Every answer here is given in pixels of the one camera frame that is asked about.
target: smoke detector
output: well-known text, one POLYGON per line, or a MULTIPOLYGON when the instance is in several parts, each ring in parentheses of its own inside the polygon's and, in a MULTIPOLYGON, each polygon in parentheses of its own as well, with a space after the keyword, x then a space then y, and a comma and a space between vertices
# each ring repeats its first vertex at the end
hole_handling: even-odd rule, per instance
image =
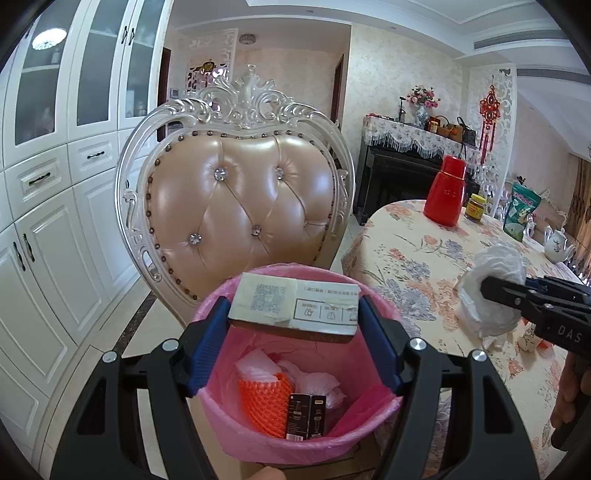
POLYGON ((238 41, 242 45, 252 45, 254 42, 256 42, 256 35, 252 33, 245 33, 243 35, 240 35, 238 41))

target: handbag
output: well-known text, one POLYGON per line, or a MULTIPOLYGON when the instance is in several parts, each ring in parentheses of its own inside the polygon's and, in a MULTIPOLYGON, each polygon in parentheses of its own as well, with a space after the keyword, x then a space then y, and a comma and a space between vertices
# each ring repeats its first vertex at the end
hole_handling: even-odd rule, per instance
POLYGON ((457 117, 457 123, 462 127, 462 143, 476 148, 476 130, 467 126, 461 116, 457 117))

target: blue gripper pad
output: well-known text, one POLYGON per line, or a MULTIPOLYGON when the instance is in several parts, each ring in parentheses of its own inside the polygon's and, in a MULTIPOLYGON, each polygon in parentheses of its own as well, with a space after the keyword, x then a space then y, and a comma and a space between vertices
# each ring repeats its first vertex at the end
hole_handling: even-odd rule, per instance
POLYGON ((220 297, 213 305, 207 318, 202 320, 202 322, 209 322, 209 324, 191 356, 191 377, 187 382, 187 388, 193 395, 207 385, 213 365, 228 332, 228 314, 231 305, 230 300, 220 297))
POLYGON ((392 393, 397 393, 402 385, 398 375, 398 355, 365 296, 359 299, 358 322, 382 383, 392 393))

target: white cabinet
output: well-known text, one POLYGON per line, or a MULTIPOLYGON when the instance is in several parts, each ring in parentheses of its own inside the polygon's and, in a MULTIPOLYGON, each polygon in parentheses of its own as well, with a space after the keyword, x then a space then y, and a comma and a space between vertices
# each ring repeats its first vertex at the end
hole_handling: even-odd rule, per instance
POLYGON ((12 216, 19 218, 72 186, 65 145, 39 153, 5 172, 12 216))
POLYGON ((69 143, 68 158, 72 183, 114 168, 119 160, 119 135, 111 132, 69 143))
POLYGON ((0 419, 19 448, 33 448, 48 398, 0 350, 0 419))
POLYGON ((74 53, 68 139, 117 130, 119 75, 135 0, 90 0, 74 53))
POLYGON ((0 233, 0 350, 51 395, 75 349, 41 293, 16 229, 8 227, 0 233))
POLYGON ((136 2, 119 80, 120 130, 137 126, 156 108, 162 46, 172 3, 173 0, 136 2))
POLYGON ((5 102, 5 167, 66 143, 72 58, 88 1, 53 2, 19 43, 5 102))
POLYGON ((4 172, 0 173, 0 232, 12 223, 12 214, 8 204, 4 172))
POLYGON ((108 305, 68 189, 16 222, 31 271, 61 324, 80 343, 108 305))
POLYGON ((114 298, 138 275, 117 225, 115 216, 115 168, 74 186, 76 205, 100 279, 114 298))

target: cardboard box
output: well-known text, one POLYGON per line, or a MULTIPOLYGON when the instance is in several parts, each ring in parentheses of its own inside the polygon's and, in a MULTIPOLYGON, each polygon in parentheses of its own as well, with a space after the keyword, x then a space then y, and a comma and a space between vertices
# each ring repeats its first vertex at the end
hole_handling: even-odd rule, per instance
MULTIPOLYGON (((246 480, 267 465, 241 462, 226 455, 211 428, 198 397, 189 399, 189 408, 195 427, 219 480, 246 480)), ((361 440, 348 453, 323 463, 311 466, 271 465, 281 469, 287 480, 340 480, 353 479, 373 470, 379 462, 378 444, 373 435, 361 440)))

